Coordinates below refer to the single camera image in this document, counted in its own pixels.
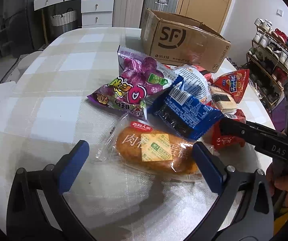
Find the person's right hand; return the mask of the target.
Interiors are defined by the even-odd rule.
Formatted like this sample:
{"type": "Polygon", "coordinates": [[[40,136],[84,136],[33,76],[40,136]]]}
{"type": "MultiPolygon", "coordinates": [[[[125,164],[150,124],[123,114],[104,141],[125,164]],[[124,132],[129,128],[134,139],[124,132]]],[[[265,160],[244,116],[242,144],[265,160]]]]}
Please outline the person's right hand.
{"type": "Polygon", "coordinates": [[[271,163],[266,171],[266,179],[268,181],[269,191],[272,196],[274,195],[274,191],[276,189],[287,192],[283,206],[288,207],[288,176],[275,176],[273,172],[273,164],[271,163]]]}

